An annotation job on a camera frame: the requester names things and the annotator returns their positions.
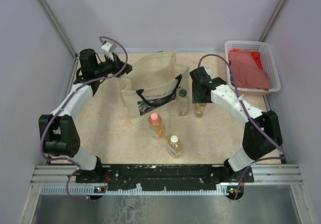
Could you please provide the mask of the amber bottle white cap tall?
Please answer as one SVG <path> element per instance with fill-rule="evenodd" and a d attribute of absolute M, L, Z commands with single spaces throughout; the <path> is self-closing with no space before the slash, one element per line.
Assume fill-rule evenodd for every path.
<path fill-rule="evenodd" d="M 194 113 L 197 118 L 201 118 L 204 114 L 206 103 L 196 103 L 194 106 Z"/>

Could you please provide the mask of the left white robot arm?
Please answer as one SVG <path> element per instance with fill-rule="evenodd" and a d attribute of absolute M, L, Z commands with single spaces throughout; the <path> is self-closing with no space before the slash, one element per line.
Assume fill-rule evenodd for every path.
<path fill-rule="evenodd" d="M 93 49 L 82 50 L 79 61 L 70 93 L 54 111 L 39 118 L 40 149 L 49 162 L 66 160 L 74 164 L 78 183 L 100 182 L 104 177 L 101 160 L 81 146 L 74 121 L 104 80 L 128 74 L 132 66 L 115 53 L 105 54 L 105 60 L 98 62 Z"/>

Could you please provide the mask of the clear bottle dark cap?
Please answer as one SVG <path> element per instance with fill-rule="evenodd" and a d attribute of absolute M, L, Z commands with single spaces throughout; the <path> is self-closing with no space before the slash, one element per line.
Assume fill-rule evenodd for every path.
<path fill-rule="evenodd" d="M 188 93 L 185 89 L 180 89 L 176 97 L 178 116 L 186 116 L 189 109 Z"/>

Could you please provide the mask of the beige canvas tote bag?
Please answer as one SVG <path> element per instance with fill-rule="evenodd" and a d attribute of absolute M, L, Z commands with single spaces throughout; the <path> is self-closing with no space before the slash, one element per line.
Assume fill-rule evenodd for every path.
<path fill-rule="evenodd" d="M 189 70 L 177 63 L 176 52 L 152 53 L 135 62 L 128 74 L 117 79 L 130 122 L 135 125 L 174 105 L 177 91 L 189 87 Z"/>

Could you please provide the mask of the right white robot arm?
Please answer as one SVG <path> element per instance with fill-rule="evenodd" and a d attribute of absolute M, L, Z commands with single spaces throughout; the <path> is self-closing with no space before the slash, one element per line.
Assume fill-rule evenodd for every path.
<path fill-rule="evenodd" d="M 204 67 L 190 72 L 193 103 L 215 103 L 244 128 L 241 148 L 224 162 L 224 176 L 234 182 L 242 171 L 275 149 L 281 150 L 278 116 L 249 104 L 220 77 L 211 78 Z"/>

